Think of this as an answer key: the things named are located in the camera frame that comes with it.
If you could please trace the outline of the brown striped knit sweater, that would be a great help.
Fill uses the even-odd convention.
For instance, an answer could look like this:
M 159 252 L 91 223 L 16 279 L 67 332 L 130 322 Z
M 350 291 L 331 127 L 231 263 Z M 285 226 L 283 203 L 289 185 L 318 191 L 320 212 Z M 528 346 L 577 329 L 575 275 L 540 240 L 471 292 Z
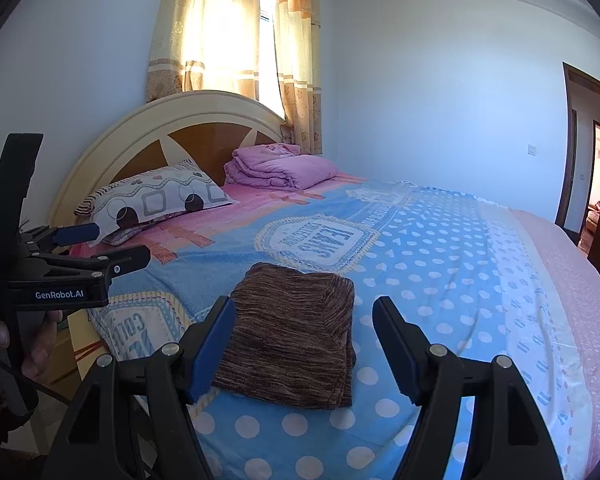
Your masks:
M 215 387 L 305 410 L 352 405 L 351 280 L 259 262 L 230 299 L 236 322 Z

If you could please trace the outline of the white patterned pillow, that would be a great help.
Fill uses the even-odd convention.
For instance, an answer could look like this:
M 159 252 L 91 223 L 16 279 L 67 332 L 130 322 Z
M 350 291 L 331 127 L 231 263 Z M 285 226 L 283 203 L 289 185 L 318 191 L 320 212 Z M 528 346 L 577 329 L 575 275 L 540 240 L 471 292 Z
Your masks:
M 73 214 L 81 223 L 98 225 L 91 246 L 120 246 L 157 223 L 234 203 L 188 158 L 105 185 L 87 195 Z

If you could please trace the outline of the cream and wood headboard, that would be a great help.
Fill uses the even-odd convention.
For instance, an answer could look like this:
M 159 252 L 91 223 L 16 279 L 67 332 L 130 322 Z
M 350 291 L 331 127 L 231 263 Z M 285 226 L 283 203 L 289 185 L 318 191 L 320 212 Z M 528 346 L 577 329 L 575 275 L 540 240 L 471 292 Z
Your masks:
M 219 186 L 236 148 L 283 140 L 285 119 L 236 93 L 194 91 L 143 105 L 105 131 L 73 165 L 48 216 L 76 221 L 74 208 L 103 186 L 190 158 Z

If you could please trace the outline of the blue patterned bed blanket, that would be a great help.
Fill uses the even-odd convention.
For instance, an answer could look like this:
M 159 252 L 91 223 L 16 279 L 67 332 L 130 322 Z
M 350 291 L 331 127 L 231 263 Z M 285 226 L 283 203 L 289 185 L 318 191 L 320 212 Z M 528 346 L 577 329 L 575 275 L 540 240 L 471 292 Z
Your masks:
M 178 339 L 164 344 L 179 340 L 213 304 Z M 388 479 L 568 479 L 538 404 L 510 356 L 500 353 L 487 361 L 459 356 L 407 322 L 388 296 L 373 302 L 372 322 L 399 392 L 417 408 L 410 440 Z M 164 344 L 137 358 L 114 356 L 143 358 Z M 232 393 L 212 384 L 190 409 L 192 422 L 193 409 L 215 389 Z

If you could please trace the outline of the folded pink quilt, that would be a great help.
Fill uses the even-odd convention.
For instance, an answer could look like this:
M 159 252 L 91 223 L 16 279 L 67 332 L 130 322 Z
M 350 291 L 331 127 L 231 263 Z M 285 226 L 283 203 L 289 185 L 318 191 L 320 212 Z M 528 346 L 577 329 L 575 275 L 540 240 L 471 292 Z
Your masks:
M 225 182 L 277 191 L 303 191 L 338 174 L 329 159 L 301 154 L 298 145 L 271 143 L 236 148 L 224 165 Z

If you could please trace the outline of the beige patterned curtain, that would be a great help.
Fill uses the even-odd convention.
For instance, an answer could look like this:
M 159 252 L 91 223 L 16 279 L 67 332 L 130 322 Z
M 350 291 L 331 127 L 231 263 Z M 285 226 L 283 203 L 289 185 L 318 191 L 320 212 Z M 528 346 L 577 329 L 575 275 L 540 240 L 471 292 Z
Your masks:
M 321 154 L 320 0 L 161 0 L 146 99 L 201 90 L 276 96 L 284 140 Z

